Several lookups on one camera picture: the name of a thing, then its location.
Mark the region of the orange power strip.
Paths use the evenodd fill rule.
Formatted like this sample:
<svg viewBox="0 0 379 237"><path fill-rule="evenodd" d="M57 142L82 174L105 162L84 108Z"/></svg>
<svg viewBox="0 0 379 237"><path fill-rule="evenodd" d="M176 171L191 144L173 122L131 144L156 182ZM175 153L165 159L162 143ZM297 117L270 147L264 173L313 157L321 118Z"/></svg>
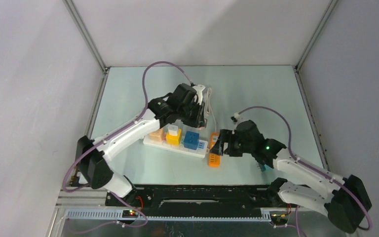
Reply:
<svg viewBox="0 0 379 237"><path fill-rule="evenodd" d="M219 137L219 133L213 132L210 136L210 141L209 141L209 155L208 155L207 161L208 161L208 166L212 168L218 168L221 164L221 157L211 152L211 149L215 145L218 137Z"/></svg>

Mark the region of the white multicolour power strip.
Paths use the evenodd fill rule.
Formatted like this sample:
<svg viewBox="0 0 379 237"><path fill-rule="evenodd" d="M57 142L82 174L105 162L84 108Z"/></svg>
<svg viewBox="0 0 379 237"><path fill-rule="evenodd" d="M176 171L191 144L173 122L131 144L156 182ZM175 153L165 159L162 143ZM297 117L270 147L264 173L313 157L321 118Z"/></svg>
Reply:
<svg viewBox="0 0 379 237"><path fill-rule="evenodd" d="M197 158L205 158L208 153L208 141L199 140L198 146L195 150L185 148L183 141L180 142L178 146L169 145L166 141L154 141L148 135L144 137L143 144L150 147L159 148L162 150L179 153L183 155L188 155Z"/></svg>

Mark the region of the blue cube socket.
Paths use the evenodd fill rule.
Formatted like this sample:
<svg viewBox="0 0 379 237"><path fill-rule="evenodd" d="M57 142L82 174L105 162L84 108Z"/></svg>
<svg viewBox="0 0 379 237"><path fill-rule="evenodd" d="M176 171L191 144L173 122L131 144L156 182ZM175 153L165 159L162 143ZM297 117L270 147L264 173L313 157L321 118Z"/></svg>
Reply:
<svg viewBox="0 0 379 237"><path fill-rule="evenodd" d="M199 144L199 133L187 131L184 137L183 145L190 150L197 150Z"/></svg>

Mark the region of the white plug adapter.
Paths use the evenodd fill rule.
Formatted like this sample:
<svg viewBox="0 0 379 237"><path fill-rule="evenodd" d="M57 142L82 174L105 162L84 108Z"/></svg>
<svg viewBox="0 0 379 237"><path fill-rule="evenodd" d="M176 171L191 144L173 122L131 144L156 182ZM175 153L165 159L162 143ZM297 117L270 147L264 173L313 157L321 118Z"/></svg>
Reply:
<svg viewBox="0 0 379 237"><path fill-rule="evenodd" d="M179 127L177 125L170 124L167 126L167 133L171 136L178 136Z"/></svg>

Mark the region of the yellow cube socket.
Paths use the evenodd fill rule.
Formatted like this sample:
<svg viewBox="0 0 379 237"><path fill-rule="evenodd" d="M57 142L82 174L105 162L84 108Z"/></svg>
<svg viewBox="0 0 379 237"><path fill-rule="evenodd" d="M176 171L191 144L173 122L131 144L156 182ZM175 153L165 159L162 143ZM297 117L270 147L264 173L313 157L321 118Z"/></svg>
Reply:
<svg viewBox="0 0 379 237"><path fill-rule="evenodd" d="M171 132L168 131L166 133L166 143L172 146L179 146L181 142L181 134L182 134L181 129L174 131L174 134L171 134Z"/></svg>

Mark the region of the beige cube socket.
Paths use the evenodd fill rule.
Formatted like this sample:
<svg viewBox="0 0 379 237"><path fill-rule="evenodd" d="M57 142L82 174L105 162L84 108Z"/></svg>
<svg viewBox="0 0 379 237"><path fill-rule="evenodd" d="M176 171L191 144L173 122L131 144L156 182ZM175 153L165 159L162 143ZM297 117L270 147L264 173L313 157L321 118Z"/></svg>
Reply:
<svg viewBox="0 0 379 237"><path fill-rule="evenodd" d="M163 142L165 141L166 139L166 135L165 135L165 131L163 128L157 130L157 131L154 131L152 133L149 134L149 138L152 140L152 141L156 141L156 142Z"/></svg>

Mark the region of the teal plug adapter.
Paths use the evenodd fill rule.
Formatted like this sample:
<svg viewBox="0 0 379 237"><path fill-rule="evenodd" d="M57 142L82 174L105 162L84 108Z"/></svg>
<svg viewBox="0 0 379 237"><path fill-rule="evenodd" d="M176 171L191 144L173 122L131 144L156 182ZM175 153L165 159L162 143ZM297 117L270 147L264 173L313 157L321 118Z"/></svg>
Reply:
<svg viewBox="0 0 379 237"><path fill-rule="evenodd" d="M259 167L259 169L260 169L261 172L266 171L266 167L264 165L258 164L258 167Z"/></svg>

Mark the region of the pink plug adapter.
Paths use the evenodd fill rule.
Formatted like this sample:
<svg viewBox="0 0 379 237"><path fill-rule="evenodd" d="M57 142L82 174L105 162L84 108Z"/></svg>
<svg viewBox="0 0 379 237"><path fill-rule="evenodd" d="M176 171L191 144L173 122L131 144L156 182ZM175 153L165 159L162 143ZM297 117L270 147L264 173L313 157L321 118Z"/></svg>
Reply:
<svg viewBox="0 0 379 237"><path fill-rule="evenodd" d="M198 129L198 130L205 129L207 127L207 122L208 122L207 119L204 119L203 121L200 121L199 124L198 124L198 127L196 129Z"/></svg>

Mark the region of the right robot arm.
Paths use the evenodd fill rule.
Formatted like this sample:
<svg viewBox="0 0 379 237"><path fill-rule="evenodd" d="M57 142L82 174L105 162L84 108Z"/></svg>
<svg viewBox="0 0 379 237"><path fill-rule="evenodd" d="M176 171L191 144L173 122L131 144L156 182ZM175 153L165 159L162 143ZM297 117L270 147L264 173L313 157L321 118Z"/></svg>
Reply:
<svg viewBox="0 0 379 237"><path fill-rule="evenodd" d="M268 202L273 206L289 203L316 211L345 233L359 229L372 207L359 177L345 178L293 156L283 143L265 138L251 120L239 123L234 130L222 129L210 152L230 157L250 154L260 165L299 178L302 186L284 178L275 179L267 189Z"/></svg>

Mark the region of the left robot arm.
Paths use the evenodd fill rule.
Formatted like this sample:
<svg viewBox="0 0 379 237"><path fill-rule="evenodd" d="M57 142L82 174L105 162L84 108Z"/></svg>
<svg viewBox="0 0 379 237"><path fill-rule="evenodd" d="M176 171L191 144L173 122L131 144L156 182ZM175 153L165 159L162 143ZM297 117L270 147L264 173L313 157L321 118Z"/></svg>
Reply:
<svg viewBox="0 0 379 237"><path fill-rule="evenodd" d="M123 205L132 205L136 189L126 176L115 174L109 163L139 139L177 120L189 127L205 127L205 91L204 85L181 83L172 93L151 99L124 127L96 139L79 138L75 166L84 176L86 186L106 189L116 194Z"/></svg>

